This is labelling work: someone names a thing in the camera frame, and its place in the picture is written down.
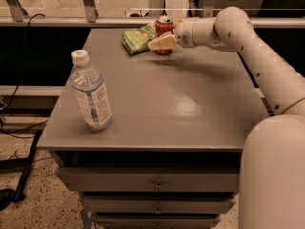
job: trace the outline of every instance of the bottle label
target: bottle label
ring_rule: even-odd
[[[111,118],[105,84],[93,91],[81,91],[77,88],[74,91],[85,121],[94,129],[105,126]]]

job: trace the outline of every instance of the water bottle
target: water bottle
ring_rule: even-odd
[[[93,131],[103,130],[111,122],[111,109],[104,79],[91,64],[87,51],[72,53],[74,68],[71,84],[85,121]]]

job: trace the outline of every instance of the cable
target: cable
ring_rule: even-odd
[[[28,126],[28,127],[26,127],[26,128],[23,128],[23,129],[19,129],[19,130],[15,130],[15,131],[10,131],[10,132],[6,132],[6,131],[5,131],[5,132],[8,133],[8,134],[14,134],[14,133],[26,131],[26,130],[28,130],[28,129],[30,129],[30,128],[35,127],[35,126],[40,126],[40,125],[45,124],[45,123],[47,123],[47,122],[48,122],[48,120],[43,121],[43,122],[40,122],[40,123],[37,123],[37,124],[33,124],[33,125],[31,125],[31,126]]]
[[[24,38],[23,38],[23,53],[24,53],[24,57],[25,57],[25,58],[26,58],[26,56],[27,56],[26,46],[27,46],[28,28],[29,28],[29,26],[30,26],[31,21],[32,21],[35,17],[37,17],[37,16],[43,16],[43,17],[45,17],[44,14],[37,13],[37,14],[35,14],[35,15],[28,21],[28,24],[27,24],[27,26],[26,26],[25,36],[24,36]],[[17,86],[16,86],[16,88],[15,88],[15,90],[14,90],[12,96],[10,97],[10,102],[9,102],[9,104],[7,104],[7,105],[5,105],[4,107],[0,108],[0,111],[5,110],[5,109],[7,109],[7,108],[10,106],[10,104],[11,104],[12,100],[14,99],[15,94],[16,94],[16,92],[17,92],[19,86],[20,86],[20,83],[21,83],[21,81],[22,81],[22,79],[23,79],[23,73],[24,73],[24,67],[22,68],[22,72],[21,72],[21,75],[20,75],[20,77],[19,77]]]
[[[35,138],[35,136],[22,137],[22,136],[12,135],[12,134],[7,133],[7,132],[5,132],[3,130],[0,130],[0,133],[6,134],[6,135],[10,135],[11,137],[18,138],[18,139],[32,139],[32,138]]]
[[[17,150],[15,150],[15,152],[12,154],[12,156],[11,156],[8,160],[11,160],[14,156],[15,156],[17,159],[19,159],[19,157],[17,156]]]
[[[22,137],[22,136],[17,136],[17,135],[12,135],[12,134],[18,133],[18,132],[22,132],[22,131],[26,131],[28,129],[31,129],[31,128],[35,127],[35,126],[39,126],[39,125],[45,124],[47,122],[48,122],[48,120],[40,122],[40,123],[37,123],[37,124],[34,124],[34,125],[31,125],[31,126],[28,126],[26,128],[22,128],[22,129],[19,129],[19,130],[14,130],[14,131],[11,131],[11,132],[7,132],[7,131],[3,130],[4,125],[3,125],[2,121],[0,120],[0,125],[1,125],[0,133],[6,134],[6,135],[10,135],[10,136],[12,136],[14,138],[19,138],[19,139],[31,139],[31,138],[34,138],[35,136]]]
[[[95,229],[98,229],[98,225],[97,225],[96,221],[94,221],[94,227],[95,227]]]
[[[163,1],[164,1],[164,8],[163,8],[162,16],[167,16],[168,14],[166,13],[166,0]]]
[[[52,157],[45,157],[45,158],[40,158],[40,159],[34,160],[33,162],[40,162],[40,161],[51,160],[51,159],[53,159],[53,158]]]
[[[16,159],[20,159],[17,156],[17,152],[18,152],[18,150],[15,150],[15,152],[12,154],[12,156],[8,160],[11,160],[14,156],[16,157]],[[40,162],[40,161],[49,160],[49,159],[53,159],[53,158],[52,157],[44,157],[44,158],[36,159],[33,162]]]

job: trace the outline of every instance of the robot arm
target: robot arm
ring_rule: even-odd
[[[186,19],[176,26],[174,36],[166,35],[172,37],[169,41],[156,39],[149,47],[173,48],[178,42],[182,47],[234,49],[278,115],[256,125],[245,142],[239,229],[301,228],[305,204],[304,78],[257,36],[239,8],[226,8],[216,18]]]
[[[305,116],[305,79],[258,37],[243,10],[228,7],[216,18],[185,19],[174,35],[153,40],[149,47],[168,49],[176,42],[187,48],[239,52],[276,115]]]

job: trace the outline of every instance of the gray table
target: gray table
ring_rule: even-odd
[[[87,127],[68,82],[38,148],[104,226],[213,227],[234,204],[247,134],[268,113],[236,53],[178,46],[130,57],[124,30],[94,29],[87,43],[110,126]]]

